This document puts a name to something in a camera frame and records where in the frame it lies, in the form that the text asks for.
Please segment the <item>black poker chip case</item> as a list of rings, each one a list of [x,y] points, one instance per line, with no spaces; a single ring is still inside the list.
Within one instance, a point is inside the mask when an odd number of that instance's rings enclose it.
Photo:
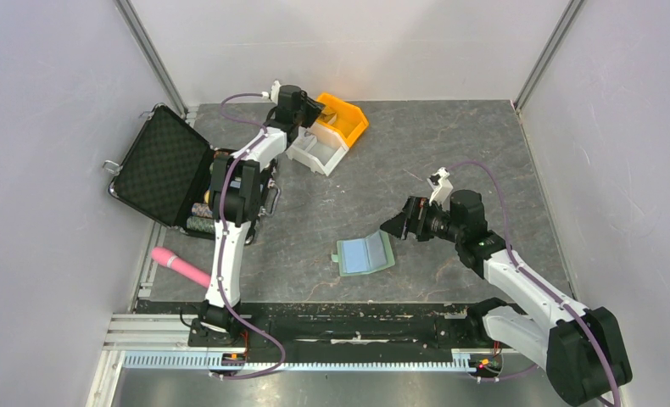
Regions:
[[[215,234],[188,230],[186,221],[195,203],[211,209],[214,158],[234,151],[214,148],[176,112],[159,104],[117,165],[109,194],[163,226],[214,239]]]

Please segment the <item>green card holder wallet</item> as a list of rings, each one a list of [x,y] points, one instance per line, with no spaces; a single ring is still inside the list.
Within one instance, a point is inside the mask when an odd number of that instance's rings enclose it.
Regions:
[[[390,236],[376,231],[367,237],[337,241],[331,255],[340,276],[369,275],[395,265]]]

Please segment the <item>purple chip stack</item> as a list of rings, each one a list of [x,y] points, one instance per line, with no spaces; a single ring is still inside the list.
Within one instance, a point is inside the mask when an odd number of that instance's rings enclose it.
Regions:
[[[213,213],[206,203],[194,203],[191,207],[191,215],[199,218],[212,219]]]

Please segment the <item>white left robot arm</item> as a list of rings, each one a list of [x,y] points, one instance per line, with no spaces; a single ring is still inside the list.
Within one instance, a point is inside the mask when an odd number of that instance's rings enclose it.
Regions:
[[[236,317],[240,302],[240,271],[243,250],[261,217],[277,157],[299,133],[311,127],[321,111],[317,102],[299,86],[274,81],[259,96],[274,106],[257,134],[238,150],[214,158],[209,204],[215,228],[215,253],[211,281],[199,323],[221,345],[234,344],[242,334]]]

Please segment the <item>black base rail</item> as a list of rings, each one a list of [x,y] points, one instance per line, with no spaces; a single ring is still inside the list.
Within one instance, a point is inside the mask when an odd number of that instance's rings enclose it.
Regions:
[[[200,304],[188,323],[190,347],[243,351],[249,362],[445,362],[453,349],[490,353],[494,341],[468,318],[469,304],[241,303]]]

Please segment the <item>green brown chip stack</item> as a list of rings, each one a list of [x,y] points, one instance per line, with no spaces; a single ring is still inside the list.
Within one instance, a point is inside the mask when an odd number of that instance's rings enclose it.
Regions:
[[[215,234],[215,221],[211,218],[204,218],[199,216],[190,216],[186,221],[187,229],[199,233],[209,235]]]

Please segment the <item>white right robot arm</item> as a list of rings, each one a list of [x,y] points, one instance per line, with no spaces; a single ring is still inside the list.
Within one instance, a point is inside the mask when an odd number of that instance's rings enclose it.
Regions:
[[[461,263],[509,296],[469,307],[467,339],[504,343],[544,369],[555,392],[571,406],[606,393],[621,403],[619,389],[634,374],[616,316],[592,309],[548,283],[526,265],[506,240],[489,229],[481,194],[458,190],[447,209],[425,197],[408,197],[381,231],[419,242],[439,238],[455,245]]]

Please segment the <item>white plastic bin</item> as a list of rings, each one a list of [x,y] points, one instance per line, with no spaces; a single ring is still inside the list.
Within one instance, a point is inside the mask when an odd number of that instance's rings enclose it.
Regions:
[[[286,150],[286,156],[314,173],[330,176],[348,151],[349,147],[336,131],[314,125],[301,130]]]

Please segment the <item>orange plastic bin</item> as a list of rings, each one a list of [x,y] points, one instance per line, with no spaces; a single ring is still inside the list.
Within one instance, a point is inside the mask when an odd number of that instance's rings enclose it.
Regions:
[[[326,92],[321,93],[316,101],[324,105],[316,123],[337,133],[346,148],[352,148],[369,127],[362,109]]]

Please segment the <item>pink handled tool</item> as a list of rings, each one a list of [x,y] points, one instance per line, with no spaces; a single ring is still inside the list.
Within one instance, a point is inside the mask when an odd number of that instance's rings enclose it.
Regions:
[[[208,288],[210,286],[210,275],[186,262],[180,258],[176,253],[164,247],[155,247],[150,252],[151,258],[158,265],[164,266],[176,273],[185,276],[192,282],[195,282],[201,287]]]

